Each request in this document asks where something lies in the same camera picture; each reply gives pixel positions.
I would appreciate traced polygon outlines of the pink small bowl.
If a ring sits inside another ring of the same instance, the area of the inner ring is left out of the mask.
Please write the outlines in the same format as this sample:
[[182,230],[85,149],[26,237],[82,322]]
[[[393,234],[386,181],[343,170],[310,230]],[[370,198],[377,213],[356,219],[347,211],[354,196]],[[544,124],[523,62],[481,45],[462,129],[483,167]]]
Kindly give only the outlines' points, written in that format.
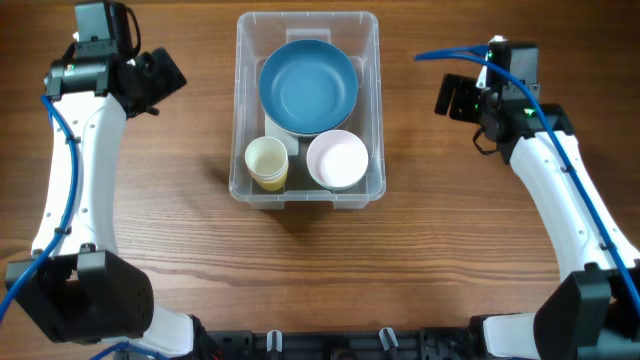
[[369,153],[364,142],[346,130],[330,130],[318,135],[306,154],[311,177],[324,182],[345,184],[364,177]]

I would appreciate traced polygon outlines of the cream cup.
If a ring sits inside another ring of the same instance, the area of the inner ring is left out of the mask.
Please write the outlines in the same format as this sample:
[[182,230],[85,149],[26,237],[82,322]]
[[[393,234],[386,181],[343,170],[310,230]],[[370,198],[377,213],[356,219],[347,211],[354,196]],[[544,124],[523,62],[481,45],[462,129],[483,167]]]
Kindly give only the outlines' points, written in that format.
[[278,139],[263,136],[254,139],[244,153],[248,170],[258,174],[271,175],[288,168],[288,154]]

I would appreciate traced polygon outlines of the dark blue bowl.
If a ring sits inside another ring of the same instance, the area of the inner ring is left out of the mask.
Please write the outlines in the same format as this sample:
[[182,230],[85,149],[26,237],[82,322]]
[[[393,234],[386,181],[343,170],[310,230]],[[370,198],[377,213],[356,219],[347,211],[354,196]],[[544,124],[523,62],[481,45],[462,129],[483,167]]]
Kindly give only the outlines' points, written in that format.
[[315,136],[340,126],[357,103],[356,69],[338,47],[316,39],[274,51],[259,77],[265,114],[283,130]]

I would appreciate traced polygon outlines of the yellow cup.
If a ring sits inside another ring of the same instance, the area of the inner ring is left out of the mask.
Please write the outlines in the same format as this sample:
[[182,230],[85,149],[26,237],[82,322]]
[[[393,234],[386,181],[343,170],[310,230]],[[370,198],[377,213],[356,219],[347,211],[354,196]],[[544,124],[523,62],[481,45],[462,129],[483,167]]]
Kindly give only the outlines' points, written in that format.
[[278,191],[280,190],[286,183],[287,175],[283,175],[279,178],[274,178],[269,181],[265,181],[264,179],[256,179],[257,184],[265,191]]

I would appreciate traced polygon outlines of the pink cup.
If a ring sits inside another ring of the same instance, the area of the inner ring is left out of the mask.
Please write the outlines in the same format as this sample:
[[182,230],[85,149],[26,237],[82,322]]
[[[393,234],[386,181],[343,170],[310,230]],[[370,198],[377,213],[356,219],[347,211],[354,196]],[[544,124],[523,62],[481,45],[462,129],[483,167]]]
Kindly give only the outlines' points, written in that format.
[[271,175],[258,174],[253,171],[251,171],[250,174],[251,174],[251,177],[257,182],[270,183],[270,182],[277,182],[277,181],[280,181],[282,178],[285,178],[287,176],[287,172],[288,170],[284,169]]

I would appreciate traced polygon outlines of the mint green small bowl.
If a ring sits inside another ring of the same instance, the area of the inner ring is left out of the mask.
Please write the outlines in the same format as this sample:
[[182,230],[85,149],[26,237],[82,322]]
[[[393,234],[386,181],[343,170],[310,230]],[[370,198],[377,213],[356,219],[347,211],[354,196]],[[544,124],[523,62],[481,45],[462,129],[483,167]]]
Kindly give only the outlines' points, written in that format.
[[330,190],[330,191],[344,191],[344,190],[353,188],[356,185],[358,185],[358,183],[362,180],[362,178],[361,178],[361,179],[356,180],[355,182],[351,182],[351,183],[348,183],[348,184],[345,183],[345,184],[342,184],[342,185],[340,185],[340,184],[336,185],[336,184],[333,184],[333,183],[324,182],[319,178],[315,178],[315,177],[312,177],[312,178],[313,178],[314,182],[316,182],[318,185],[320,185],[321,187],[323,187],[323,188],[325,188],[327,190]]

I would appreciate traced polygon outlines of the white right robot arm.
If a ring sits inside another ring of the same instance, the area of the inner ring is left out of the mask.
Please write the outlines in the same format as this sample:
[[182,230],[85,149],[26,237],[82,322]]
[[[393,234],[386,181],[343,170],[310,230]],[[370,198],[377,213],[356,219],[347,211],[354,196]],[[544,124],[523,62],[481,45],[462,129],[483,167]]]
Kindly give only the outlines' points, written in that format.
[[506,81],[444,76],[436,113],[476,123],[520,178],[552,242],[561,283],[533,313],[475,316],[476,358],[636,359],[639,252],[609,214],[558,104],[532,105]]

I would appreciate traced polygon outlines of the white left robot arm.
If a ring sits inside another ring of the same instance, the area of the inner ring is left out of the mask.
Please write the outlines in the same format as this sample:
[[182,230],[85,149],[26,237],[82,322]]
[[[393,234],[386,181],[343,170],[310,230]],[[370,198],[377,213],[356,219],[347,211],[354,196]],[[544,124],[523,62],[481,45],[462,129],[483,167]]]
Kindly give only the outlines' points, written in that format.
[[42,98],[53,130],[43,218],[30,257],[8,265],[5,305],[18,304],[55,343],[199,359],[201,323],[155,302],[151,281],[118,253],[114,189],[127,122],[155,113],[186,80],[168,52],[101,51],[56,61]]

